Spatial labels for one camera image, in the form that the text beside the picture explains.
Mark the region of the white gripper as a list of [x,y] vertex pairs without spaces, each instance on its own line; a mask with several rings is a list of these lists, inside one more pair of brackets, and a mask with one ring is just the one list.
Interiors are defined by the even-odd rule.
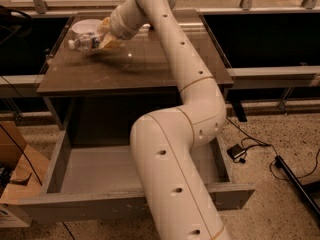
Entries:
[[146,22],[147,17],[139,8],[127,5],[118,6],[111,13],[110,18],[104,18],[97,27],[97,33],[104,37],[99,48],[121,47],[121,40],[132,39]]

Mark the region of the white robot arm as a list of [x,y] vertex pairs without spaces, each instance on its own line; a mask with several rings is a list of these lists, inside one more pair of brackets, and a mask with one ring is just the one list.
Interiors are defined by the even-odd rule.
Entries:
[[231,240],[191,158],[216,138],[226,118],[223,95],[172,13],[176,0],[127,0],[109,18],[109,33],[133,38],[143,24],[156,31],[182,104],[141,116],[131,154],[162,240]]

